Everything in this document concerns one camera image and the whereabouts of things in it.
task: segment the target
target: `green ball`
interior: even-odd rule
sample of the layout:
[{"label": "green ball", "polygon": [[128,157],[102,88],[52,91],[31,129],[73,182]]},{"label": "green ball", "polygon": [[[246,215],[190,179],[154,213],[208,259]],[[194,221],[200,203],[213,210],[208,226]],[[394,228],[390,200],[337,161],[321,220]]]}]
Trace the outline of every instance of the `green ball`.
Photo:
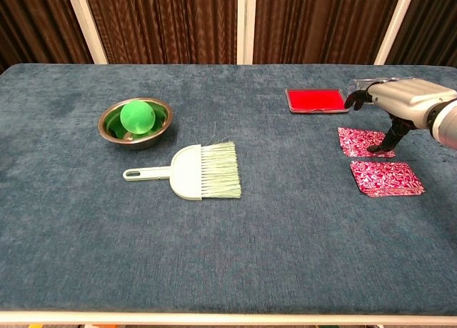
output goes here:
[{"label": "green ball", "polygon": [[145,101],[131,101],[122,107],[121,123],[132,134],[144,134],[151,130],[156,114]]}]

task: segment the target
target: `white table edge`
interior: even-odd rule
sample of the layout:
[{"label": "white table edge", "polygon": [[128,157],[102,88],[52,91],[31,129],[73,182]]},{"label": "white table edge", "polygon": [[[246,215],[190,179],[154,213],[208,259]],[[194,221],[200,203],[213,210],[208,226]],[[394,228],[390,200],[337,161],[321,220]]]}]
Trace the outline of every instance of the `white table edge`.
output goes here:
[{"label": "white table edge", "polygon": [[0,324],[148,324],[148,325],[457,325],[457,317],[332,314],[187,314],[145,312],[0,311]]}]

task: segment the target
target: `green bristles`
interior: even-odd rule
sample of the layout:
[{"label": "green bristles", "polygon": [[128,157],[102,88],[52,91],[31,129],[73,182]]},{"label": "green bristles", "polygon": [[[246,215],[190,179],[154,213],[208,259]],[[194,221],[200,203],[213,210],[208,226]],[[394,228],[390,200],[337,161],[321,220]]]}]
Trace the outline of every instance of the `green bristles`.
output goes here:
[{"label": "green bristles", "polygon": [[232,141],[201,147],[201,196],[241,197],[238,162]]}]

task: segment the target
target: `hand brush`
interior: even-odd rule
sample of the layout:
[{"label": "hand brush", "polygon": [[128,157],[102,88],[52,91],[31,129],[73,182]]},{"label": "hand brush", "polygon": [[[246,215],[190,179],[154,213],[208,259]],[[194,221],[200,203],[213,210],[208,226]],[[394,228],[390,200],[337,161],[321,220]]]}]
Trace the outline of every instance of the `hand brush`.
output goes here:
[{"label": "hand brush", "polygon": [[169,178],[173,191],[189,200],[241,197],[238,162],[232,141],[211,146],[188,146],[174,155],[169,167],[127,169],[123,177],[127,181]]}]

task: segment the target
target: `red ink pad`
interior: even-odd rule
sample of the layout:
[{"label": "red ink pad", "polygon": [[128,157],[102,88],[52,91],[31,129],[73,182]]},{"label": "red ink pad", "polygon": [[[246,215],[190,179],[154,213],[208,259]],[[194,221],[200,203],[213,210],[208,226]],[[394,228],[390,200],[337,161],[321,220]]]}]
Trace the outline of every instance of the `red ink pad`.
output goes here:
[{"label": "red ink pad", "polygon": [[336,114],[344,109],[340,89],[286,89],[287,101],[293,113]]}]

